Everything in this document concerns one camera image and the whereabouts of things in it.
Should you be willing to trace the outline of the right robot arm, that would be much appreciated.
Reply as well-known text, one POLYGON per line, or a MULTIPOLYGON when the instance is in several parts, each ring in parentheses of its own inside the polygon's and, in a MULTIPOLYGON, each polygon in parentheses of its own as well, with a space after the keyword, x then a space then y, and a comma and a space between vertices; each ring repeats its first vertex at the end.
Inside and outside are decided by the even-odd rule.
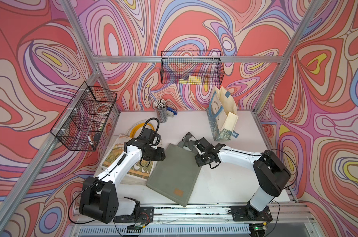
POLYGON ((232 206, 230 212, 234 218, 247 218, 259 221, 262 214, 268 214, 265 209, 274 198, 280 196, 286 189, 291 173, 271 150, 253 153, 233 149, 224 144, 213 145, 206 138, 194 142, 198 154, 195 161, 199 167, 216 163, 233 164, 253 171, 257 177, 259 187, 246 206, 232 206))

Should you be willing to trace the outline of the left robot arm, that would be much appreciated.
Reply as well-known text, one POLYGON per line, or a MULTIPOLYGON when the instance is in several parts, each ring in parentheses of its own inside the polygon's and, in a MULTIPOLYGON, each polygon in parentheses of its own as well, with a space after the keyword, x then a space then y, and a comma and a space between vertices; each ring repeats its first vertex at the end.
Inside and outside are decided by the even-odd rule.
POLYGON ((165 159, 165 150, 158 146, 161 141, 159 125, 158 118, 149 118, 139 136, 124 143, 124 151, 105 171, 86 178, 80 193, 80 214, 106 224, 117 218, 127 222, 137 221, 141 216, 149 219, 148 214, 141 211, 138 200, 118 197, 116 189, 136 163, 147 161, 150 164, 165 159))

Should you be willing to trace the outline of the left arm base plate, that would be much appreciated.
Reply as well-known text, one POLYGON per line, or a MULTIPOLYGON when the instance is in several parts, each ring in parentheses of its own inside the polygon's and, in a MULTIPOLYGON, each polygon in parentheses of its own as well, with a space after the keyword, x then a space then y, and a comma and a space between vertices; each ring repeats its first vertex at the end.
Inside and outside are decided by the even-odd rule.
POLYGON ((154 207, 137 207, 131 215, 120 215, 114 217, 114 223, 141 223, 148 224, 153 221, 154 207))

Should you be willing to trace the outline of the beige bag blue handles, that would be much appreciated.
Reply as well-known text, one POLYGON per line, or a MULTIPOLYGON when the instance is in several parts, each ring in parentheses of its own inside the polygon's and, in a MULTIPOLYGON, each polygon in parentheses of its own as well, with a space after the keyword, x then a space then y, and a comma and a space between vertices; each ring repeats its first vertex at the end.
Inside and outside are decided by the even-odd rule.
POLYGON ((229 141, 239 136, 235 131, 239 118, 237 105, 224 87, 213 86, 206 112, 214 141, 229 141))

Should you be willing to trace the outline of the olive green fabric bag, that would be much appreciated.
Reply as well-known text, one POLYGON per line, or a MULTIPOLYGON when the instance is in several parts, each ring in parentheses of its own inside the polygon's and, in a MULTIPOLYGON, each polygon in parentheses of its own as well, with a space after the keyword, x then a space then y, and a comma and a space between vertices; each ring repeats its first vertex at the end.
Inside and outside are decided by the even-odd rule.
POLYGON ((188 205, 201 168, 195 161, 195 138, 188 132, 177 145, 169 144, 165 160, 158 162, 146 186, 185 207, 188 205))

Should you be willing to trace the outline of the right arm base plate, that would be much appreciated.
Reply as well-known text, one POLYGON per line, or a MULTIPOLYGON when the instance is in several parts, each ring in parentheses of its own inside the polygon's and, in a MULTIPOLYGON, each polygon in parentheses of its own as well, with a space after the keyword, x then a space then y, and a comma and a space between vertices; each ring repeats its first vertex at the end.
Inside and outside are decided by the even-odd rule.
POLYGON ((250 205, 234 205, 227 211, 234 222, 271 222, 273 217, 268 206, 263 211, 257 211, 250 205))

